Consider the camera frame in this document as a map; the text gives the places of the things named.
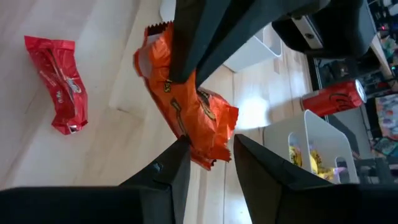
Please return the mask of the colourful patterned quilt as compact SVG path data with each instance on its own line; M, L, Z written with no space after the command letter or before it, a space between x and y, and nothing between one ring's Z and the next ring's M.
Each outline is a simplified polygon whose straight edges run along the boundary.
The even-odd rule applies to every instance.
M375 103L382 135L398 141L398 93L377 97Z

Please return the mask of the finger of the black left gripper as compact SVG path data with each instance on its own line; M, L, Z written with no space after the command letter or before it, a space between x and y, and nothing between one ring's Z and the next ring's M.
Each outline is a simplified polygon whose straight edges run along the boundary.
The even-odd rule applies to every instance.
M306 16L330 0L232 0L196 69L199 87L256 32L271 22Z
M206 0L176 0L169 73L173 82L185 83L203 55L197 32L205 6Z

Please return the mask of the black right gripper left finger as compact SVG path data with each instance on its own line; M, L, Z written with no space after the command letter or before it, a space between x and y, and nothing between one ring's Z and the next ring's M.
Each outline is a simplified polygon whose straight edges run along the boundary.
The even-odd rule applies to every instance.
M190 180L190 141L179 137L118 186L107 224L183 224Z

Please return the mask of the red KitKat candy wrapper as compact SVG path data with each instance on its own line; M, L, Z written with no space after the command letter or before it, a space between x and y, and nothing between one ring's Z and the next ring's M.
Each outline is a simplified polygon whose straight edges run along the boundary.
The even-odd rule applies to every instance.
M88 95L75 62L75 42L26 35L25 47L54 104L52 126L64 135L88 123Z

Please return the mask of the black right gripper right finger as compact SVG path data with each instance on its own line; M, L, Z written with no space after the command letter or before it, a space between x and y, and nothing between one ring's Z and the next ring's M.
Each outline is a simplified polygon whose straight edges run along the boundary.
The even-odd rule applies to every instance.
M234 137L234 161L253 224L348 224L338 185L278 156L243 134Z

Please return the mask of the light grey plastic bin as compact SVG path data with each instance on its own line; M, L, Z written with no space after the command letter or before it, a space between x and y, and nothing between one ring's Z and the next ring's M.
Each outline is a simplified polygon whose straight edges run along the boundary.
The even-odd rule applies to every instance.
M312 149L319 153L322 164L327 168L336 168L337 159L344 159L348 182L359 183L346 135L309 110L266 126L263 145L288 161L291 161L289 146L297 146L302 155L302 169L308 172L312 171Z

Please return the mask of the red soda can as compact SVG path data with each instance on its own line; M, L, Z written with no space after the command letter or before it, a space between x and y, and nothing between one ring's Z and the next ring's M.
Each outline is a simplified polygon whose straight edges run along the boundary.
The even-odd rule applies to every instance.
M335 83L324 89L304 95L300 104L303 110L310 110L318 116L358 108L367 102L365 90L359 80Z

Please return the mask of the orange Reese's candy wrapper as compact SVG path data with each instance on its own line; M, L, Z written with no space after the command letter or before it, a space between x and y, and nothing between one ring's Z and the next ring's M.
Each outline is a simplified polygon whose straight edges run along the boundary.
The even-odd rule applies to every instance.
M219 94L197 87L195 72L185 83L170 80L173 28L172 22L146 27L134 67L174 135L189 138L191 160L210 170L217 160L231 160L228 141L239 110Z

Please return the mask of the white plastic bin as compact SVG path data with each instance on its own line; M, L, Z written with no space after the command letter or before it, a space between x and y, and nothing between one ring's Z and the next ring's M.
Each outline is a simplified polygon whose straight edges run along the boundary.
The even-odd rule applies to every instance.
M242 45L223 65L233 72L282 55L282 42L271 24L266 25Z

